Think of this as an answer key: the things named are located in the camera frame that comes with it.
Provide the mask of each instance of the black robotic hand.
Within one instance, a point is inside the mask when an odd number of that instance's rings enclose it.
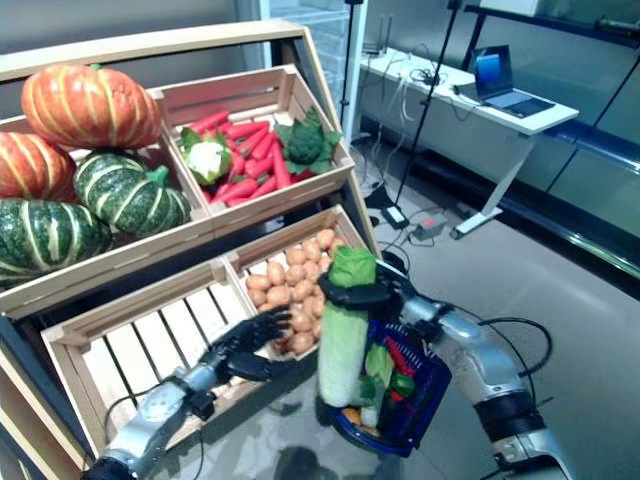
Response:
[[[284,375],[295,360],[270,361],[254,352],[283,335],[291,317],[288,308],[276,307],[240,322],[211,345],[201,362],[216,365],[216,374],[223,383],[234,375],[257,382]]]

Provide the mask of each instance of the desk leg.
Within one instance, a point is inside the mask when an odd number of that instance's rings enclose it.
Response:
[[[484,205],[482,210],[451,230],[451,233],[449,234],[451,238],[453,238],[454,240],[458,240],[459,238],[465,236],[467,233],[478,228],[480,225],[485,224],[496,215],[502,213],[502,210],[498,208],[498,204],[511,185],[511,182],[513,182],[513,179],[516,178],[516,175],[518,175],[518,172],[522,168],[522,165],[524,165],[524,162],[527,161],[527,157],[531,153],[531,150],[533,150],[534,145],[534,138],[528,137],[520,156],[520,160],[514,163],[513,166],[507,171],[505,176],[502,177],[502,180],[500,180],[498,185],[496,185],[496,188],[493,190],[493,193],[489,197],[489,200],[487,200],[487,203]]]

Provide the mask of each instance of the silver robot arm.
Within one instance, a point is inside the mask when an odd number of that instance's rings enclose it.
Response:
[[[565,454],[511,357],[493,345],[476,323],[420,295],[399,271],[384,263],[379,263],[380,269],[392,278],[390,283],[401,297],[400,322],[429,342],[473,405],[500,470],[523,480],[572,480]]]
[[[146,478],[189,415],[202,420],[213,415],[212,388],[227,383],[233,375],[265,381],[289,372],[295,361],[271,362],[253,354],[288,327],[286,308],[241,322],[212,345],[196,366],[177,369],[155,387],[83,480]]]

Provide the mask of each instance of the red pepper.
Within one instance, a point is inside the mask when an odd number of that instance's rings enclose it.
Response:
[[[407,360],[400,351],[398,344],[394,342],[391,337],[385,338],[385,343],[387,344],[389,354],[391,355],[395,368],[403,375],[413,378],[416,371],[407,363]]]
[[[298,182],[302,182],[303,180],[306,180],[307,178],[311,178],[315,176],[316,174],[313,173],[311,170],[305,170],[302,173],[295,173],[291,175],[291,181],[293,183],[298,183]]]
[[[391,400],[393,400],[396,403],[400,403],[404,401],[404,397],[400,395],[400,393],[396,392],[395,390],[391,390],[390,396],[391,396]]]

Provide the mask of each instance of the power adapter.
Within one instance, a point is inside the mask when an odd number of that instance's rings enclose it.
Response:
[[[382,209],[382,216],[389,222],[394,230],[401,230],[409,225],[409,220],[404,216],[397,205]]]
[[[447,217],[443,213],[436,213],[425,218],[413,231],[411,236],[419,242],[435,238],[442,233],[447,224]]]

